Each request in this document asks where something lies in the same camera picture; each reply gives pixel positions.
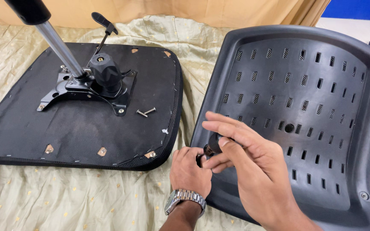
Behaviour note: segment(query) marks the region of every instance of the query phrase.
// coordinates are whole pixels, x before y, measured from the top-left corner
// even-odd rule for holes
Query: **silver wristwatch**
[[[199,217],[202,217],[203,213],[205,212],[205,199],[197,192],[191,190],[174,190],[172,191],[167,204],[165,205],[165,214],[169,215],[180,201],[197,202],[202,207],[202,213],[199,215]]]

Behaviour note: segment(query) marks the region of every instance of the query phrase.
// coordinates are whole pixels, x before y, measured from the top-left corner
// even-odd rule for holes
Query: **blue wall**
[[[322,17],[370,20],[370,0],[331,0]]]

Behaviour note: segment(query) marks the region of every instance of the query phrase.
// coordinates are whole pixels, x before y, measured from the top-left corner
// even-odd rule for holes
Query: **round hole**
[[[293,124],[287,124],[287,125],[285,126],[285,131],[286,131],[287,133],[291,133],[291,132],[294,130],[294,128],[295,128],[295,126],[294,126]]]

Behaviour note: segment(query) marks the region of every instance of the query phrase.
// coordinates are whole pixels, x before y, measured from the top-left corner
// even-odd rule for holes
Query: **hand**
[[[223,153],[204,161],[202,166],[214,173],[235,166],[239,197],[253,219],[266,230],[321,230],[296,204],[278,144],[221,114],[207,112],[206,118],[202,126],[224,136],[219,140]]]
[[[183,147],[173,152],[169,179],[173,190],[195,191],[205,199],[211,190],[212,171],[198,167],[196,161],[198,154],[203,154],[202,148]],[[204,162],[205,155],[201,158],[201,163]]]

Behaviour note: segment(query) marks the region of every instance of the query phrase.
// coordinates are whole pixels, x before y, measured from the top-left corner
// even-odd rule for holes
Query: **bolt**
[[[149,110],[149,111],[147,111],[147,112],[144,112],[144,114],[146,115],[146,114],[151,113],[151,112],[153,112],[153,111],[157,111],[157,109],[154,107],[154,108],[152,108],[151,110]]]
[[[147,115],[145,115],[144,113],[140,112],[139,110],[136,111],[136,113],[140,114],[140,115],[143,115],[145,116],[146,118],[148,117]]]

